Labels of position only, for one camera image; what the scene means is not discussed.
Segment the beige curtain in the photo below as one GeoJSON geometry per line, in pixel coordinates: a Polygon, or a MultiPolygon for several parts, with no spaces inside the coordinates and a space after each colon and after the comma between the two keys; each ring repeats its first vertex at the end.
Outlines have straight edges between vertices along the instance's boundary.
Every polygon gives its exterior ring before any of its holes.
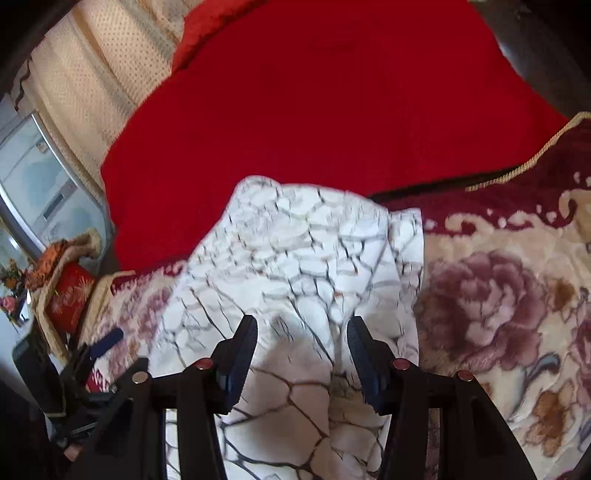
{"type": "Polygon", "coordinates": [[[183,18],[202,0],[82,0],[15,79],[66,161],[98,199],[100,165],[135,108],[170,74],[183,18]]]}

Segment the red blanket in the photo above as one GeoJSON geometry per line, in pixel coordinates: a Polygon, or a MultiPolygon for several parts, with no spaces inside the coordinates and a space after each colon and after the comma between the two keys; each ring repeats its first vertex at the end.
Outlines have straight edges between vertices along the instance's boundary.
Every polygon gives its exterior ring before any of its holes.
{"type": "Polygon", "coordinates": [[[272,1],[184,55],[102,167],[125,269],[188,254],[248,175],[368,195],[517,165],[566,123],[465,0],[272,1]]]}

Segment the floral blanket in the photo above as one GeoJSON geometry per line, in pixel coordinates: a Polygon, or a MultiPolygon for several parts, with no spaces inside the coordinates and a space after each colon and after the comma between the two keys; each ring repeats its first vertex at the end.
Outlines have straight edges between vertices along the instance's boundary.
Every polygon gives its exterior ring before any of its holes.
{"type": "Polygon", "coordinates": [[[96,361],[87,382],[88,389],[107,391],[138,357],[150,354],[162,312],[186,264],[184,260],[167,262],[153,270],[130,271],[113,280],[90,344],[102,339],[114,327],[119,327],[124,336],[96,361]]]}
{"type": "Polygon", "coordinates": [[[467,190],[386,202],[423,214],[420,365],[473,371],[537,477],[567,478],[591,442],[591,115],[467,190]]]}

